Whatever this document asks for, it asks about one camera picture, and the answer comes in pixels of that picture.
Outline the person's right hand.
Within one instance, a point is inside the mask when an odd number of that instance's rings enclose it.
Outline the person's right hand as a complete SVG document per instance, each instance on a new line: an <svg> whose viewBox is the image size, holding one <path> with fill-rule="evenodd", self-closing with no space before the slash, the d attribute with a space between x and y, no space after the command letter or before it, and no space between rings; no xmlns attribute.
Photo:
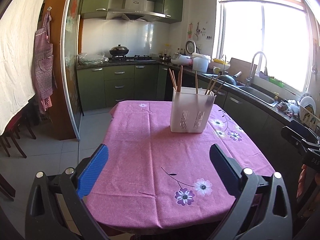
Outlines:
<svg viewBox="0 0 320 240"><path fill-rule="evenodd" d="M301 194L303 193L307 169L308 169L308 167L304 164L302 166L302 171L299 176L298 190L297 190L296 198L300 197ZM315 182L319 186L319 184L320 184L319 173L315 174ZM312 201L312 203L307 208L307 210L304 212L303 217L310 217L312 215L312 213L315 211L316 207L319 205L319 200L320 200L320 196L318 193L317 196Z"/></svg>

